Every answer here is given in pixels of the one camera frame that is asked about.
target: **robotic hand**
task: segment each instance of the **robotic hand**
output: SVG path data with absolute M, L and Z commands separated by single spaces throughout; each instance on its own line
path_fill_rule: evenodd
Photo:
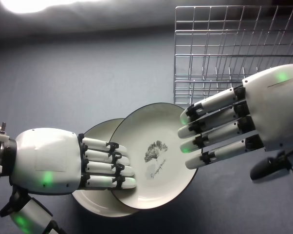
M 259 72 L 242 82 L 239 87 L 192 104 L 181 114 L 181 122 L 186 125 L 179 129 L 178 136 L 191 137 L 181 145 L 181 151 L 201 149 L 200 154 L 186 162 L 187 168 L 199 168 L 265 147 L 266 151 L 282 152 L 257 164 L 251 171 L 251 179 L 280 169 L 293 171 L 287 159 L 293 151 L 285 154 L 285 150 L 293 149 L 293 64 Z M 253 130 L 258 134 L 203 151 L 206 146 Z
M 26 234 L 64 234 L 52 214 L 28 194 L 65 195 L 75 190 L 136 187 L 126 148 L 51 128 L 31 129 L 12 140 L 0 127 L 0 177 L 13 192 L 0 216 Z

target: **wire basket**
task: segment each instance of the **wire basket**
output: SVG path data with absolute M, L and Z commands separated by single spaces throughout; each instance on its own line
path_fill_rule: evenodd
M 174 103 L 190 105 L 293 63 L 293 6 L 176 8 Z

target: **wire rack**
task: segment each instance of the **wire rack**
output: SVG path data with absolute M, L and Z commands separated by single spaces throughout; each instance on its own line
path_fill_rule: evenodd
M 293 6 L 176 8 L 174 103 L 190 105 L 293 63 Z

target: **plate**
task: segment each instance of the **plate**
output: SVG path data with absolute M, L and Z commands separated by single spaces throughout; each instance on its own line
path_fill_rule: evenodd
M 123 118 L 118 118 L 100 123 L 89 129 L 85 133 L 85 137 L 109 141 L 122 121 Z M 109 190 L 77 190 L 73 193 L 73 196 L 85 209 L 106 217 L 123 217 L 138 211 L 119 202 Z
M 112 191 L 117 199 L 136 209 L 151 209 L 177 197 L 197 170 L 185 166 L 178 137 L 183 109 L 170 103 L 144 106 L 130 114 L 116 129 L 111 142 L 127 148 L 137 187 Z

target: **bright light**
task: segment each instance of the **bright light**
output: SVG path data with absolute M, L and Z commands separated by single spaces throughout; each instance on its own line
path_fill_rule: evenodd
M 97 0 L 0 0 L 4 7 L 14 13 L 33 13 L 49 6 L 71 4 L 79 1 Z

